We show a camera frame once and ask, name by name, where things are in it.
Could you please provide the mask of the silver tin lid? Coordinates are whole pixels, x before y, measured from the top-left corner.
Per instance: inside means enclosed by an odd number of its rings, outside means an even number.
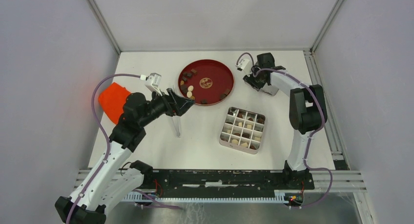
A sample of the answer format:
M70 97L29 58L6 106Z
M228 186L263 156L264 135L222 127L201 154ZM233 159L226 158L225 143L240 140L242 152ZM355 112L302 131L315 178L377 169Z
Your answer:
M275 96L278 92L278 88L270 85L268 78L255 78L253 76L244 76L243 81L257 92L265 93L269 96Z

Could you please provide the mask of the metal tongs white handle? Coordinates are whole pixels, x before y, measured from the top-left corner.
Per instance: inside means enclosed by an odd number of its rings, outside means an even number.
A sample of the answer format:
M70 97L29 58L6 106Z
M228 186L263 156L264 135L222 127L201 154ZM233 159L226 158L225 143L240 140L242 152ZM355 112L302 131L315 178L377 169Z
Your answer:
M179 116L174 116L174 117L171 118L171 121L172 121L173 128L175 130L176 136L178 138L180 138L181 137L181 122L180 122L180 117Z

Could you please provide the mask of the pink compartment box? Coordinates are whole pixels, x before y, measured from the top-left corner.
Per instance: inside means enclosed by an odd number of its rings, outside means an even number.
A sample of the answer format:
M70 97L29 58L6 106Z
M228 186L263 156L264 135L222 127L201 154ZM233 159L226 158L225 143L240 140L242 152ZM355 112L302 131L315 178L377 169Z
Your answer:
M252 155L261 147L266 117L262 114L230 107L226 114L219 143Z

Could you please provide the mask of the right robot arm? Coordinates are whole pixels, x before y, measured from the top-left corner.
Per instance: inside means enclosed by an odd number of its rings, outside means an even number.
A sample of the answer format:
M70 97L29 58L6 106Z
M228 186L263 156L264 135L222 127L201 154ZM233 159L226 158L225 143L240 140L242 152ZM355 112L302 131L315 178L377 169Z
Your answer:
M240 56L236 68L244 72L243 80L258 92L282 91L289 98L289 121L294 129L290 154L285 161L282 183L288 189L296 188L309 174L308 154L314 135L327 122L324 89L319 84L307 85L277 65L272 53L263 53L253 59L250 53Z

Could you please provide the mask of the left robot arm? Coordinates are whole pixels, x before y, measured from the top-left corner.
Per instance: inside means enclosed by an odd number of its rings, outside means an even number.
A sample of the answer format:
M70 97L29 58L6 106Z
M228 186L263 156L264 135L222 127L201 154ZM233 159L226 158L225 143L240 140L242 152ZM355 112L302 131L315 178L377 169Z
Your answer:
M81 185L69 197L60 196L55 208L65 224L103 224L110 211L133 189L153 184L152 167L135 161L113 184L113 177L146 136L145 126L162 115L182 116L195 101L167 93L153 92L148 101L142 93L127 96L118 124L106 137L106 151Z

